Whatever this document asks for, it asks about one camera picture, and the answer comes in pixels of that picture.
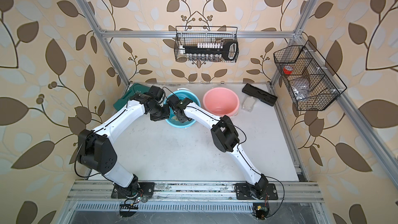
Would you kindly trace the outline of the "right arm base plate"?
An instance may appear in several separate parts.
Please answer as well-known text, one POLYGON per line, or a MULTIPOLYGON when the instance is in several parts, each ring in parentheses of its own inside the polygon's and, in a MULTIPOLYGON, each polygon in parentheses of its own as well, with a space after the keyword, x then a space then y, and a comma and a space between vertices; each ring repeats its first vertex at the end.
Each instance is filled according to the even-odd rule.
POLYGON ((237 200, 278 200, 278 193, 275 184, 267 184, 266 187, 259 188, 249 183, 236 183, 234 192, 237 200))

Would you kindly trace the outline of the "blue plastic bucket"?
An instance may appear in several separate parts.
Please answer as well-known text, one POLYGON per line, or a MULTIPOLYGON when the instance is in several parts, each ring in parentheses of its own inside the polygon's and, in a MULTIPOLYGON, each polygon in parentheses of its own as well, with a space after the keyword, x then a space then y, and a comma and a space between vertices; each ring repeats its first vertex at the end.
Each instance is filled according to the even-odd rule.
MULTIPOLYGON (((172 92, 169 96, 171 96, 171 95, 176 95, 181 100, 183 100, 184 98, 189 98, 189 99, 191 99, 193 101, 193 103, 195 103, 198 106, 201 106, 198 97, 194 93, 189 91, 189 90, 180 89, 180 90, 172 92)), ((166 99, 164 100, 164 104, 165 105, 167 104, 167 99, 168 99, 169 96, 167 96, 166 99)), ((176 128, 188 128, 188 127, 191 127, 193 124, 196 123, 196 121, 194 119, 192 119, 191 121, 184 122, 184 123, 173 121, 172 117, 175 116, 175 115, 174 115, 174 113, 173 113, 173 111, 172 111, 172 109, 170 107, 169 107, 169 109, 170 109, 170 117, 166 120, 166 122, 169 125, 171 125, 173 127, 176 127, 176 128)))

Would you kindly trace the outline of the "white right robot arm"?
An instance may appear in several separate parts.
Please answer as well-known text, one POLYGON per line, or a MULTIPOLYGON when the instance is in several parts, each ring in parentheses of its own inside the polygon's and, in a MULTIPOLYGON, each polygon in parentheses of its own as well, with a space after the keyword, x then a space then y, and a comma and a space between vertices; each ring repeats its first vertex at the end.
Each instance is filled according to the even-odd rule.
POLYGON ((267 177, 254 166, 244 152, 238 137, 240 128, 232 123, 229 116, 216 116, 199 107, 191 99, 181 100, 174 94, 167 98, 166 104, 181 123, 195 120, 210 130, 216 148, 228 153, 243 173, 246 180, 244 193, 248 197, 259 200, 266 198, 267 177))

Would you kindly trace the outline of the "pink plastic bucket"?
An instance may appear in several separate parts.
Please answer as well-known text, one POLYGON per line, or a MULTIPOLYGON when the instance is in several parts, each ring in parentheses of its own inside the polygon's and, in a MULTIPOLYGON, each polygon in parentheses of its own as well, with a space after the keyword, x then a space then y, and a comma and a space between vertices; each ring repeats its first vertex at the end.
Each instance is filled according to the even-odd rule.
POLYGON ((236 116, 240 106, 238 95, 228 88, 216 87, 208 90, 203 96, 204 108, 217 116, 236 116))

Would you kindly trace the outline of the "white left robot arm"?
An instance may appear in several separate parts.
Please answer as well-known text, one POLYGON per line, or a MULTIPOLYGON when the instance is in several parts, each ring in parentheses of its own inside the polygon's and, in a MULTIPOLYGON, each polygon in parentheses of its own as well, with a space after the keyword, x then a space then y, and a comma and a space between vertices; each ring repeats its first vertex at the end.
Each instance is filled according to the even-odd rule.
POLYGON ((170 110, 162 104, 164 97, 163 89, 151 86, 147 92, 135 93, 103 124, 93 130, 82 130, 78 135, 76 162, 111 181, 123 198, 132 199, 142 194, 138 177, 119 162, 115 144, 119 136, 143 115, 148 114, 152 121, 168 119, 170 110))

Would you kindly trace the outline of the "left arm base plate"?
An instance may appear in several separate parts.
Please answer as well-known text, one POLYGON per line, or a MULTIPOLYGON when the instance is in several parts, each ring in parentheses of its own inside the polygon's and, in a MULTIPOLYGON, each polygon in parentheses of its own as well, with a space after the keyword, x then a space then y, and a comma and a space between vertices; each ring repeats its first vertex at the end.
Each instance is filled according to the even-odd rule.
POLYGON ((132 198, 146 198, 150 199, 154 193, 154 182, 138 182, 133 181, 131 184, 123 188, 117 184, 114 185, 114 189, 111 194, 112 199, 132 199, 132 198))

